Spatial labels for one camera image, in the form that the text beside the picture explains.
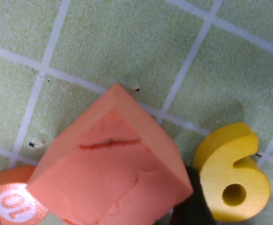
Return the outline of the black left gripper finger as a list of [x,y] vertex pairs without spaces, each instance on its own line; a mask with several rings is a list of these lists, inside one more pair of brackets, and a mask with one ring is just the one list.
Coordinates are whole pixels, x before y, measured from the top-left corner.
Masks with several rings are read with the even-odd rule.
[[200,177],[196,169],[186,166],[193,194],[173,209],[169,223],[171,225],[215,225],[210,209],[206,203]]

